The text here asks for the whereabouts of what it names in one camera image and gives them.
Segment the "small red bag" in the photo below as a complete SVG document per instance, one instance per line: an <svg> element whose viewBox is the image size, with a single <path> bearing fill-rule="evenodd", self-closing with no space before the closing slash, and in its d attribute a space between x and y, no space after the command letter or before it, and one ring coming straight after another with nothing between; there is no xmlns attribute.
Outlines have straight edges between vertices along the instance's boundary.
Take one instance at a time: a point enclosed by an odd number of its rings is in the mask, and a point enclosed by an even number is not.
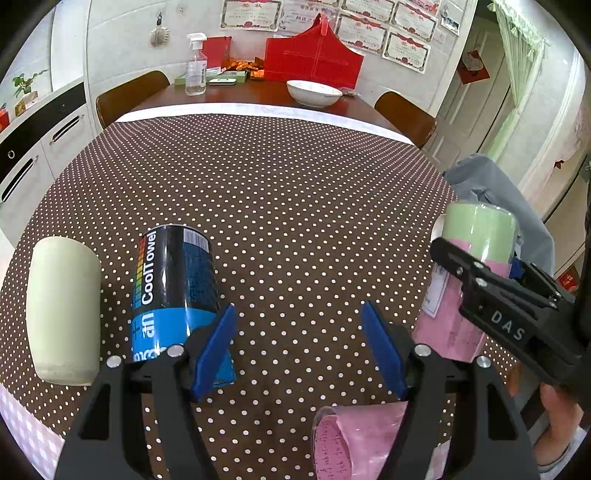
<svg viewBox="0 0 591 480"><path fill-rule="evenodd" d="M208 37L202 52L208 68L226 68L229 65L231 36Z"/></svg>

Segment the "green and pink cup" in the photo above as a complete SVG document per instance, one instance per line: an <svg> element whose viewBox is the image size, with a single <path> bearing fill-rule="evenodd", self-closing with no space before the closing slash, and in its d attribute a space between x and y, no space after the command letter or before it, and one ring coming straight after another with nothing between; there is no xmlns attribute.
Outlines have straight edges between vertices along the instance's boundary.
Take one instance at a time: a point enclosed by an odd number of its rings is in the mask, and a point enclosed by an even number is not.
<svg viewBox="0 0 591 480"><path fill-rule="evenodd" d="M444 358L471 362L478 356L486 334L460 313L463 286L479 263L507 278L517 238L515 216L494 205L452 202L438 219L434 240L443 238L472 258L448 271L436 264L412 333Z"/></svg>

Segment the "potted green plant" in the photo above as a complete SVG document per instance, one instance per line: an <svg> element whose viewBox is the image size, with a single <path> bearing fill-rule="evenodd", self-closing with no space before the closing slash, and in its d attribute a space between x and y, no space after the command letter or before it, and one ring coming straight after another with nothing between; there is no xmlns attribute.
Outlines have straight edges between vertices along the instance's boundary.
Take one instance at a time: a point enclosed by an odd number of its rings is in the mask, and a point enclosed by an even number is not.
<svg viewBox="0 0 591 480"><path fill-rule="evenodd" d="M12 81L15 87L14 97L19 98L19 101L14 107L14 112L17 117L24 114L28 105L38 98L38 92L33 90L33 83L37 77L42 76L47 72L47 69L34 73L30 77L26 77L24 73L15 76Z"/></svg>

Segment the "wall hanging ornament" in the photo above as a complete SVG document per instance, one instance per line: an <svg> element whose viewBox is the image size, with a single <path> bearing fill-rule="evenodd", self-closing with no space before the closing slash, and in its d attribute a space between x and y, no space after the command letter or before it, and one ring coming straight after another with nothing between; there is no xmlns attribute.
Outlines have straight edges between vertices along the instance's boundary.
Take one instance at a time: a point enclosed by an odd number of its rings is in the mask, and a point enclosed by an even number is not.
<svg viewBox="0 0 591 480"><path fill-rule="evenodd" d="M155 28L149 34L149 43L152 47L164 46L169 40L169 31L162 25L162 13L156 17Z"/></svg>

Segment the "white ceramic bowl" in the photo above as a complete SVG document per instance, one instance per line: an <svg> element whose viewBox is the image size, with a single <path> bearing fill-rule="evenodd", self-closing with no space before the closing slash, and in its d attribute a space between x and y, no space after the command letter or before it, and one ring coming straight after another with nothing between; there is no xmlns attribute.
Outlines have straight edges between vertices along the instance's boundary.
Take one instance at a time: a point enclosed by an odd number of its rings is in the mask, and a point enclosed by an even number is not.
<svg viewBox="0 0 591 480"><path fill-rule="evenodd" d="M342 98L342 91L337 88L304 80L288 80L287 91L295 102L311 108L329 107Z"/></svg>

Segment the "grey clothed person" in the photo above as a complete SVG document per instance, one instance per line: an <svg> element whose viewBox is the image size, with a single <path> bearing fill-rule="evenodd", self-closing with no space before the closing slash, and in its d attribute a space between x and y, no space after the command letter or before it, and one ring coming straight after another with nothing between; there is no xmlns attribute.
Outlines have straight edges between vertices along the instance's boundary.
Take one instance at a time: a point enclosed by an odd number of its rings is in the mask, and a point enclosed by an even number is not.
<svg viewBox="0 0 591 480"><path fill-rule="evenodd" d="M471 154L443 173L460 200L501 207L517 220L520 258L550 276L555 273L555 241L518 187L489 157Z"/></svg>

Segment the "green box on table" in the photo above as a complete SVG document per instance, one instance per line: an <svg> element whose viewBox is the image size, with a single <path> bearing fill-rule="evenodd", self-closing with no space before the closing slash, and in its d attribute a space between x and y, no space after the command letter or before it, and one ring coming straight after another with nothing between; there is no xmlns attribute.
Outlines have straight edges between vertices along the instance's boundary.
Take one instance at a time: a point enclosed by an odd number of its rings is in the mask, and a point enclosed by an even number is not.
<svg viewBox="0 0 591 480"><path fill-rule="evenodd" d="M226 81L235 81L236 83L245 83L249 78L249 71L224 71L219 74L215 72L208 72L206 74L207 83L218 83ZM185 85L185 75L182 74L174 79L174 86Z"/></svg>

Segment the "certificate on wall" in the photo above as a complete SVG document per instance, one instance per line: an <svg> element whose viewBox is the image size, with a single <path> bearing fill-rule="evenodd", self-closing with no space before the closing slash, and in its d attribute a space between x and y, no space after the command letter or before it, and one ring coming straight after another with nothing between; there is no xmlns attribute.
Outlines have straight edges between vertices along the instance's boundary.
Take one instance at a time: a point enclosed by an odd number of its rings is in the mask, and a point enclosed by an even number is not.
<svg viewBox="0 0 591 480"><path fill-rule="evenodd" d="M279 28L283 1L222 2L221 29L274 32Z"/></svg>
<svg viewBox="0 0 591 480"><path fill-rule="evenodd" d="M390 30L382 56L385 60L424 74L430 51L431 46L428 43L416 40L411 35L398 30Z"/></svg>

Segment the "red door decoration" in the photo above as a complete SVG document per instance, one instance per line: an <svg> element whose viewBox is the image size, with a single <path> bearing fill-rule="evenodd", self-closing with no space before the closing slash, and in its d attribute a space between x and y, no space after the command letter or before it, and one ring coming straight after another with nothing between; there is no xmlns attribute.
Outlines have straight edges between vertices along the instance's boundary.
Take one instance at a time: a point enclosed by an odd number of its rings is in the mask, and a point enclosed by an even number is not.
<svg viewBox="0 0 591 480"><path fill-rule="evenodd" d="M457 72L464 85L490 78L490 74L477 50L465 52L462 55Z"/></svg>

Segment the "brown chair left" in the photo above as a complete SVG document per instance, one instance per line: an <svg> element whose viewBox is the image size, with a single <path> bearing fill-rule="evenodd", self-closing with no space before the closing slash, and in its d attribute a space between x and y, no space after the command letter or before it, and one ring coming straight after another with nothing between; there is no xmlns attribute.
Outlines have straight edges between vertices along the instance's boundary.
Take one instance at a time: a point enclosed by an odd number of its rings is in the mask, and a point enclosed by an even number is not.
<svg viewBox="0 0 591 480"><path fill-rule="evenodd" d="M106 129L124 114L170 85L161 71L150 71L100 94L95 101L100 126Z"/></svg>

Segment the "green curtain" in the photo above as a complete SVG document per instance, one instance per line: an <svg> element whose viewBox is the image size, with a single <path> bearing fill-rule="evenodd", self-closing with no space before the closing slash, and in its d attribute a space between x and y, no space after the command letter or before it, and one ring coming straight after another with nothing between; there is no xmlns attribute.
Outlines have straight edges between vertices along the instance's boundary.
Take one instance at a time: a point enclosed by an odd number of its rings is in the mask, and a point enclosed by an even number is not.
<svg viewBox="0 0 591 480"><path fill-rule="evenodd" d="M492 1L508 67L514 108L508 113L486 155L497 161L513 136L539 75L546 39L514 8L513 1Z"/></svg>

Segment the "pink cup lower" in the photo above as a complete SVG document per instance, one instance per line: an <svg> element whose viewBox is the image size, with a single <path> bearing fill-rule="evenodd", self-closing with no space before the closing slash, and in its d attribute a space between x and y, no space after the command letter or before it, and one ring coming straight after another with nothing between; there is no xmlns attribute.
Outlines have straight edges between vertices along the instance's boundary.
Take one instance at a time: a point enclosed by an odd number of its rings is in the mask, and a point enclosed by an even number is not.
<svg viewBox="0 0 591 480"><path fill-rule="evenodd" d="M312 423L318 479L376 480L399 433L405 402L324 407Z"/></svg>

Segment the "brown chair right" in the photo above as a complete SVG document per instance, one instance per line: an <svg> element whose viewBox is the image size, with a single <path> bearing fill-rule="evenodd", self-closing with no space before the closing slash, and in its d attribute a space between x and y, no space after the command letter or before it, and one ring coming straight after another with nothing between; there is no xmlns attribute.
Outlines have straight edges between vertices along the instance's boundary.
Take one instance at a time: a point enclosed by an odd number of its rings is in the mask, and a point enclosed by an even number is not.
<svg viewBox="0 0 591 480"><path fill-rule="evenodd" d="M420 149L437 128L435 117L393 91L384 93L375 103L375 109Z"/></svg>

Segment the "brown chair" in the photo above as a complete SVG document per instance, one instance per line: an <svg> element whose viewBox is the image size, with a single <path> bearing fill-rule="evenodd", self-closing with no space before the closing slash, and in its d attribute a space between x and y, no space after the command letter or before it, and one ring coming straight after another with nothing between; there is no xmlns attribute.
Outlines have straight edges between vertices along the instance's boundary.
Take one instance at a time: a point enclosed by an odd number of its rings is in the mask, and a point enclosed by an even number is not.
<svg viewBox="0 0 591 480"><path fill-rule="evenodd" d="M170 85L161 71L150 71L100 94L95 101L100 126L106 129L124 114Z"/></svg>
<svg viewBox="0 0 591 480"><path fill-rule="evenodd" d="M375 109L420 149L437 128L435 117L393 91L384 93L375 103Z"/></svg>

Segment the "red paper bag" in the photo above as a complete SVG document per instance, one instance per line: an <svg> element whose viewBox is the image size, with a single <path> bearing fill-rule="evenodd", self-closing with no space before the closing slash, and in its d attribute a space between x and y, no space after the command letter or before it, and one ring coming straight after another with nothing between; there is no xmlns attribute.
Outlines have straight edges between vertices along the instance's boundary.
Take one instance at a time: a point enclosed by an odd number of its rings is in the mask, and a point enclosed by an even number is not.
<svg viewBox="0 0 591 480"><path fill-rule="evenodd" d="M310 28L294 37L266 40L263 79L355 89L362 65L363 55L346 47L327 17L318 14Z"/></svg>

